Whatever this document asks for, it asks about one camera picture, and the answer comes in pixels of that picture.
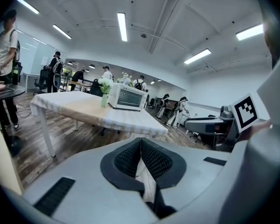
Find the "white tablecloth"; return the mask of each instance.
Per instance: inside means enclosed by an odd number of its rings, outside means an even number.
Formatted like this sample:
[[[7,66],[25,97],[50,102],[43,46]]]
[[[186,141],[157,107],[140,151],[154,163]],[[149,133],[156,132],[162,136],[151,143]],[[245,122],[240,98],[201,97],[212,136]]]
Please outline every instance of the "white tablecloth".
[[[38,115],[38,107],[42,107],[75,120],[115,130],[152,136],[168,132],[145,110],[113,109],[109,104],[102,107],[100,103],[101,97],[72,91],[35,95],[30,107],[32,115]]]

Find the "fluorescent light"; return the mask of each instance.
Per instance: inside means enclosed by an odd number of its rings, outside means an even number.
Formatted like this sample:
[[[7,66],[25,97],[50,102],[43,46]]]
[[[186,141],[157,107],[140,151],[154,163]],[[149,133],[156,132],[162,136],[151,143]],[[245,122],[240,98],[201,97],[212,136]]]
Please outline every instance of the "fluorescent light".
[[[62,33],[63,35],[65,35],[67,38],[71,39],[71,37],[69,35],[67,35],[64,31],[62,31],[58,26],[53,25],[53,27],[60,33]]]
[[[17,0],[17,1],[20,2],[21,4],[23,4],[25,7],[29,8],[32,12],[34,12],[36,14],[39,14],[38,10],[36,10],[33,6],[31,6],[30,4],[28,4],[24,0]]]
[[[246,39],[246,38],[249,38],[251,36],[261,34],[261,33],[263,33],[263,24],[260,24],[258,26],[253,27],[253,28],[249,28],[245,31],[236,33],[236,36],[237,36],[238,40],[241,41],[243,39]]]
[[[31,44],[28,44],[28,43],[25,43],[26,45],[28,45],[28,46],[30,46],[30,47],[35,47],[35,48],[37,48],[36,46],[33,46],[33,45],[31,45]]]
[[[121,39],[124,42],[127,42],[127,36],[126,36],[126,14],[125,13],[117,13],[117,18],[118,18],[118,23],[119,23]]]
[[[190,63],[192,63],[192,62],[194,62],[194,61],[196,61],[196,60],[198,60],[198,59],[200,59],[200,58],[202,58],[202,57],[204,57],[204,56],[209,55],[210,53],[211,53],[210,50],[205,49],[204,51],[198,53],[196,56],[193,56],[193,57],[190,58],[189,60],[186,60],[184,63],[185,63],[185,64],[190,64]]]

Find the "wooden floor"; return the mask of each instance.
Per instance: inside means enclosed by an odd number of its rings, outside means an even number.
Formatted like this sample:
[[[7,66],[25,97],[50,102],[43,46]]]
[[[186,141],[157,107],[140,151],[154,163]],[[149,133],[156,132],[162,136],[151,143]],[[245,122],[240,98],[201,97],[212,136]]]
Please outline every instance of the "wooden floor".
[[[26,117],[30,109],[25,109],[24,107],[29,107],[32,98],[32,93],[27,93],[14,99],[16,105],[21,105],[18,108],[18,116],[22,116],[22,118],[19,117],[20,129],[16,132],[12,128],[8,129],[9,134],[15,134],[22,140],[22,150],[14,157],[14,163],[24,188],[28,187],[37,177],[76,153],[129,138],[149,137],[147,135],[128,132],[117,134],[115,130],[108,129],[105,131],[105,135],[101,136],[101,127],[92,127],[88,124],[82,124],[78,131],[74,131],[74,120],[53,112],[47,112],[50,137],[56,152],[56,157],[52,158],[49,155],[42,135],[39,118],[32,115]],[[147,111],[155,117],[152,109],[147,109]],[[166,119],[158,121],[163,124]],[[185,133],[185,129],[181,127],[173,129],[167,126],[166,128],[168,128],[168,134],[158,139],[175,143],[176,145],[208,149],[199,142],[195,143]]]

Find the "microwave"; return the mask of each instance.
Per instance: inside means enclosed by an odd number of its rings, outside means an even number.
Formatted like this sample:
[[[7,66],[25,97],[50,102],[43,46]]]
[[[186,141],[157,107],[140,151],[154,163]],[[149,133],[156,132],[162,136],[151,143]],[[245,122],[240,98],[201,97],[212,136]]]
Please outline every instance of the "microwave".
[[[121,83],[113,83],[108,103],[117,109],[137,110],[144,108],[147,93]]]

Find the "dark table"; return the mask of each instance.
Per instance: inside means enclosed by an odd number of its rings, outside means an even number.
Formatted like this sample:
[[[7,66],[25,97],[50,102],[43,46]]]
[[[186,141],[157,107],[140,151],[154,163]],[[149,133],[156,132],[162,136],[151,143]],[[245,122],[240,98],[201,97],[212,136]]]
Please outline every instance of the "dark table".
[[[0,91],[0,100],[4,100],[6,98],[12,98],[19,96],[25,92],[25,88],[19,85],[8,84],[6,85],[5,89]],[[7,147],[10,151],[12,157],[17,155],[21,150],[21,140],[18,136],[9,136],[6,132],[6,129],[3,125],[3,122],[0,118],[1,129],[3,133],[3,137],[7,144]]]

